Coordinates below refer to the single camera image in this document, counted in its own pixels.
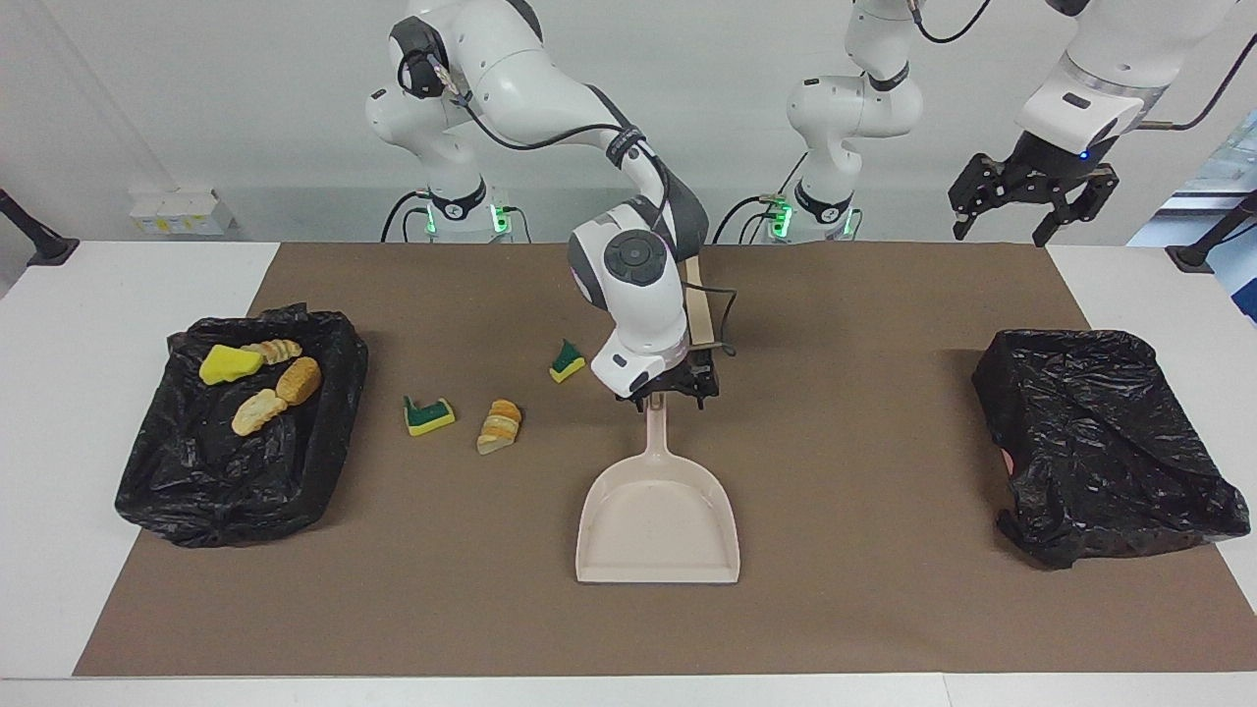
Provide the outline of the beige hand brush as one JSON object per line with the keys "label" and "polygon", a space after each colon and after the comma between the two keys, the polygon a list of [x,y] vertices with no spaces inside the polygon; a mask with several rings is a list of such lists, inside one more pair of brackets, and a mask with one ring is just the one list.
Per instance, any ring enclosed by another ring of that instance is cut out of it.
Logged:
{"label": "beige hand brush", "polygon": [[719,348],[708,294],[703,291],[699,255],[683,260],[683,294],[685,294],[690,348],[698,351]]}

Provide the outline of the beige plastic dustpan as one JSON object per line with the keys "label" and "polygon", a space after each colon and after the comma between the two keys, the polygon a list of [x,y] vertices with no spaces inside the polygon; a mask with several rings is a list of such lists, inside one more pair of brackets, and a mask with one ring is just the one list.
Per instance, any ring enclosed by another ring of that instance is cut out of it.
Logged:
{"label": "beige plastic dustpan", "polygon": [[574,542],[578,582],[735,585],[740,546],[735,509],[720,481],[667,443],[667,398],[655,392],[639,454],[592,482]]}

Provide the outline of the striped orange croissant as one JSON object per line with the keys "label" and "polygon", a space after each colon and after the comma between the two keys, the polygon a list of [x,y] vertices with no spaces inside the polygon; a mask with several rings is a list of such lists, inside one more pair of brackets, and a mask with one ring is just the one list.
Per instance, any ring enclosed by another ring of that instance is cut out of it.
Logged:
{"label": "striped orange croissant", "polygon": [[517,442],[520,421],[520,408],[517,408],[515,403],[507,399],[494,400],[476,434],[476,452],[488,455],[512,447]]}

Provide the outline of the notched green yellow sponge piece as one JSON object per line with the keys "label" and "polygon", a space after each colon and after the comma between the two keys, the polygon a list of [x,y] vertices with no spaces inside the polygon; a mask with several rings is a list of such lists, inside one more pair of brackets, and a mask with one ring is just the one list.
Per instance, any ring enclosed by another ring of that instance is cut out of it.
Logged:
{"label": "notched green yellow sponge piece", "polygon": [[430,406],[419,406],[412,398],[403,398],[403,418],[410,437],[422,437],[458,421],[458,413],[446,398],[437,398]]}

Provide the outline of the brown bread roll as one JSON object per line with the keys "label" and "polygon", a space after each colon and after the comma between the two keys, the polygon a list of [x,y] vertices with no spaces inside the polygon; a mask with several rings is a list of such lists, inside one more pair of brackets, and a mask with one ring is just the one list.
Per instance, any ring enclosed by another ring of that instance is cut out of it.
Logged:
{"label": "brown bread roll", "polygon": [[293,359],[292,365],[279,377],[275,394],[283,403],[287,403],[287,406],[300,406],[302,403],[313,398],[321,382],[322,371],[316,359],[300,356]]}

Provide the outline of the black bag lined bin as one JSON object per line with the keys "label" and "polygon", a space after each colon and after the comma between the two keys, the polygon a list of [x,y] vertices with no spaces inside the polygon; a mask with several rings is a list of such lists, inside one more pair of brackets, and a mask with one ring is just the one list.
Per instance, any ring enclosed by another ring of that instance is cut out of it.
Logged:
{"label": "black bag lined bin", "polygon": [[[207,385],[200,367],[215,345],[287,338],[321,367],[317,391],[246,437],[238,408],[273,389],[279,365]],[[339,483],[368,371],[368,348],[338,309],[304,303],[246,318],[202,318],[167,341],[162,379],[129,453],[114,509],[186,548],[282,540],[323,518]]]}
{"label": "black bag lined bin", "polygon": [[1011,509],[996,525],[1033,564],[1153,559],[1251,533],[1244,496],[1143,338],[1007,328],[970,385],[1011,463]]}

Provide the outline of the black stand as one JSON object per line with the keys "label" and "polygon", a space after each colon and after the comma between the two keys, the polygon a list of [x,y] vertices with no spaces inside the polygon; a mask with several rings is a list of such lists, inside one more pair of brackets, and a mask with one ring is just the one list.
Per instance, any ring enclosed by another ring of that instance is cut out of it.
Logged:
{"label": "black stand", "polygon": [[4,189],[0,189],[0,214],[23,231],[34,245],[34,255],[26,262],[28,267],[62,265],[75,253],[77,247],[80,247],[80,239],[60,237],[50,226],[28,214]]}
{"label": "black stand", "polygon": [[1182,273],[1213,274],[1208,258],[1216,247],[1234,242],[1254,228],[1257,228],[1257,189],[1241,198],[1239,203],[1222,215],[1197,242],[1190,245],[1166,245],[1164,252]]}

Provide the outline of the brown table mat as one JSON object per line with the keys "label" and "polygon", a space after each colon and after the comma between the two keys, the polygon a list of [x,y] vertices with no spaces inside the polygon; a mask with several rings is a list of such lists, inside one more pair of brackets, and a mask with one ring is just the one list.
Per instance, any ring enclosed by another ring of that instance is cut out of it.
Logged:
{"label": "brown table mat", "polygon": [[[1042,571],[994,528],[1006,463],[970,371],[1006,328],[1084,328],[1028,245],[711,247],[739,292],[704,411],[674,452],[735,506],[735,585],[583,585],[585,491],[644,421],[561,340],[600,348],[561,245],[282,245],[251,312],[339,309],[368,345],[321,522],[274,543],[141,533],[75,676],[703,676],[1257,671],[1221,552]],[[458,421],[410,437],[403,398]],[[475,442],[491,403],[517,442]]]}

